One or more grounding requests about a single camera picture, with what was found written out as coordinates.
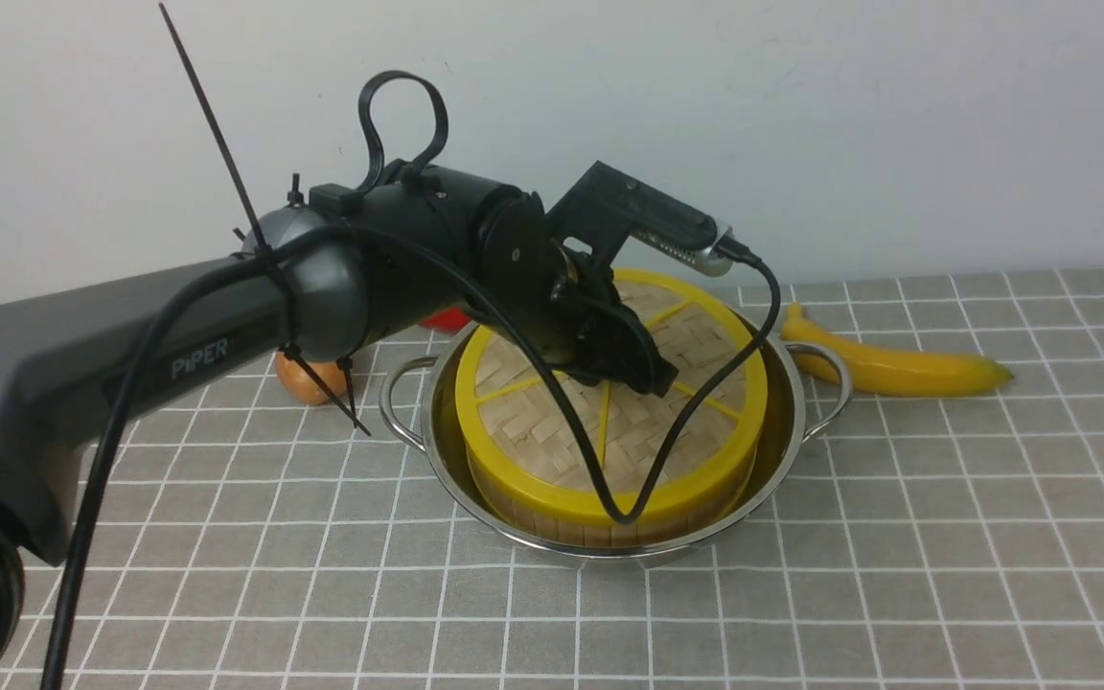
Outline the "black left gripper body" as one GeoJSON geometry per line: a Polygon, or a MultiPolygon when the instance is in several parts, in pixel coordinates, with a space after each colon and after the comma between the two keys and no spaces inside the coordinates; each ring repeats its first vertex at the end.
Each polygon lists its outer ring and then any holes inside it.
{"type": "Polygon", "coordinates": [[[620,301],[611,267],[553,237],[535,194],[499,202],[478,235],[479,284],[548,367],[577,378],[577,339],[592,326],[641,326],[620,301]]]}

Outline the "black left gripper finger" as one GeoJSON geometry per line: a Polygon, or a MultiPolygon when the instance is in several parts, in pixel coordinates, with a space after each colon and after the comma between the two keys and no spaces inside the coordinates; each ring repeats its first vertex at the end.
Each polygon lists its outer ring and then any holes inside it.
{"type": "Polygon", "coordinates": [[[640,396],[664,397],[678,375],[643,326],[592,326],[578,336],[578,383],[599,388],[613,381],[640,396]]]}

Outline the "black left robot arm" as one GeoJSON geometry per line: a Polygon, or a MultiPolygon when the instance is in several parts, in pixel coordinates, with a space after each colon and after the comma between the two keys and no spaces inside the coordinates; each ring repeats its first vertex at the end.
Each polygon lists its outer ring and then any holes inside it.
{"type": "Polygon", "coordinates": [[[65,567],[64,662],[131,420],[272,351],[335,362],[452,307],[583,383],[664,394],[675,367],[619,301],[611,261],[627,238],[683,257],[713,231],[605,163],[544,210],[514,185],[396,160],[355,188],[291,191],[231,257],[0,305],[0,656],[28,550],[65,567]]]}

